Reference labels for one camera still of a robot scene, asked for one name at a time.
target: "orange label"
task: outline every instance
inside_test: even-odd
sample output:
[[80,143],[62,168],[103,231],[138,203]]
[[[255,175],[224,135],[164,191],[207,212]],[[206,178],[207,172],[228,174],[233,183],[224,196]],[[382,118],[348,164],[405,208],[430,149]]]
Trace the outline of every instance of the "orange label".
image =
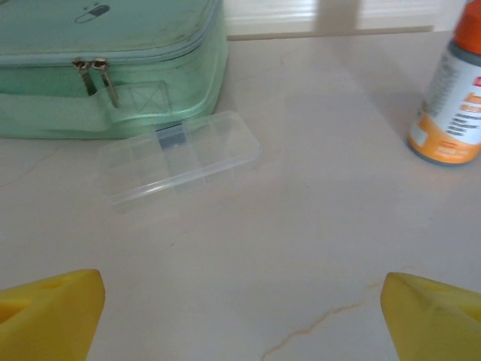
[[422,155],[452,164],[470,162],[481,148],[481,144],[464,143],[447,134],[426,113],[411,129],[409,141]]
[[481,149],[481,68],[447,51],[434,73],[409,142],[438,162],[462,164]]

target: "zipper pull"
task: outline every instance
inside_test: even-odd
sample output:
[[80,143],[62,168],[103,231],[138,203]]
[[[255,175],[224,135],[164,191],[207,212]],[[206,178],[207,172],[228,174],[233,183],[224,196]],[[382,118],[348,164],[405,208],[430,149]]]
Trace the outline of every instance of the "zipper pull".
[[92,77],[90,76],[90,73],[89,73],[90,63],[84,62],[80,58],[76,58],[76,59],[74,59],[72,64],[73,64],[74,68],[77,69],[78,73],[80,74],[80,77],[82,78],[83,84],[85,85],[85,89],[87,91],[87,94],[89,96],[93,96],[97,92],[97,88],[95,87],[95,84],[93,83]]
[[92,67],[95,70],[98,70],[98,71],[101,72],[102,81],[104,82],[104,85],[107,88],[108,96],[110,97],[110,101],[112,102],[112,105],[115,108],[118,108],[119,107],[119,96],[117,95],[117,92],[116,92],[115,88],[113,87],[112,80],[110,79],[110,77],[108,75],[107,60],[104,59],[104,58],[95,58],[95,60],[92,63]]

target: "pill box compartment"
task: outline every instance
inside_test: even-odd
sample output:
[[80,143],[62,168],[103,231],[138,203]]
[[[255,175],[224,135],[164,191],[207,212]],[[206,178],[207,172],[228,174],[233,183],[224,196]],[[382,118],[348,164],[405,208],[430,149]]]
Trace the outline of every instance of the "pill box compartment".
[[256,138],[234,112],[189,120],[100,149],[102,192],[118,205],[172,187],[181,190],[259,153]]

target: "yellow object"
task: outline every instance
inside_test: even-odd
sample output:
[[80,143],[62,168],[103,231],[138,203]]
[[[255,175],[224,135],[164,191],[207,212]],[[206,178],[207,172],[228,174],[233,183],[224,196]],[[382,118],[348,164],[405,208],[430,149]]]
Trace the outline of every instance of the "yellow object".
[[84,361],[103,307],[92,269],[0,291],[0,360]]
[[390,273],[381,306],[401,361],[481,359],[481,294]]

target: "white countertop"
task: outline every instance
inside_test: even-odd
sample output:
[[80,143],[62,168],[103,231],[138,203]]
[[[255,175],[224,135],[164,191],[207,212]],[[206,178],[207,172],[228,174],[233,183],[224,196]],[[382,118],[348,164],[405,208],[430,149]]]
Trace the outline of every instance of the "white countertop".
[[219,110],[254,169],[116,214],[107,141],[0,140],[0,289],[98,268],[89,360],[395,361],[387,272],[481,290],[481,159],[405,145],[448,34],[231,43]]

